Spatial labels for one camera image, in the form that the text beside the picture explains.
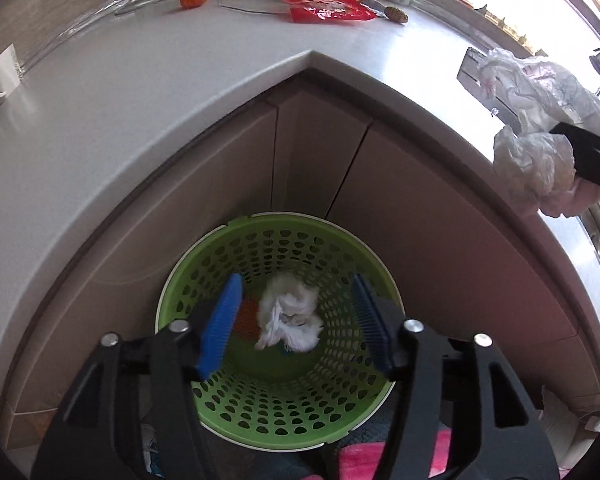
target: pink towel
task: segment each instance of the pink towel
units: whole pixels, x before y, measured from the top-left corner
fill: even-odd
[[[446,470],[446,462],[449,458],[449,446],[451,444],[451,430],[440,430],[436,439],[436,447],[433,452],[433,460],[429,477],[443,473]],[[353,444],[340,450],[338,463],[340,465],[340,480],[372,480],[384,442],[372,442],[369,444]],[[307,476],[302,480],[322,480],[317,475]]]

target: white countertop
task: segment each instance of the white countertop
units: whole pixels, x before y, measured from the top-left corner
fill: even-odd
[[[191,139],[286,78],[317,68],[427,132],[504,198],[502,127],[456,80],[471,41],[414,9],[298,25],[177,0],[108,16],[51,52],[0,106],[0,390],[50,286],[115,206]],[[517,219],[570,284],[600,361],[600,264],[578,219]]]

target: green laundry basket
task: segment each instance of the green laundry basket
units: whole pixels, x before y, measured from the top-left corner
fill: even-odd
[[[232,334],[222,369],[192,383],[202,424],[253,449],[297,451],[334,442],[365,422],[393,384],[372,365],[358,327],[349,275],[364,274],[379,295],[402,306],[394,280],[362,241],[330,222],[293,213],[240,218],[202,237],[164,286],[156,331],[213,298],[229,273],[240,272],[247,296],[259,298],[272,275],[291,272],[318,286],[324,321],[311,352],[278,345],[257,351]]]

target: white plastic bag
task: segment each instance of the white plastic bag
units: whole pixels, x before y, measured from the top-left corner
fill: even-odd
[[[559,122],[600,136],[600,100],[564,67],[545,57],[517,59],[497,48],[478,67],[480,86],[518,115],[522,131],[496,134],[494,172],[525,213],[576,216],[600,200],[600,187],[574,177],[571,143],[549,134]]]
[[[291,274],[274,276],[267,283],[256,316],[262,330],[256,350],[279,341],[294,352],[315,348],[322,331],[322,320],[315,314],[317,303],[317,288],[309,288]]]

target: beige cabinet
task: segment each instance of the beige cabinet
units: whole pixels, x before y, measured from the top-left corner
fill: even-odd
[[[270,207],[276,110],[256,103],[213,128],[133,201],[62,284],[16,366],[0,420],[35,444],[102,334],[150,335],[164,282],[203,234]]]
[[[409,317],[452,337],[491,335],[527,384],[546,384],[574,408],[600,397],[590,349],[533,256],[396,132],[370,128],[328,219],[380,256]]]
[[[201,134],[120,206],[42,308],[6,385],[0,441],[38,443],[102,334],[150,335],[182,253],[268,210],[348,229],[384,261],[408,316],[449,336],[486,332],[526,384],[600,405],[592,352],[541,263],[404,133],[296,79]]]
[[[371,117],[297,81],[268,101],[278,108],[271,208],[323,218]]]

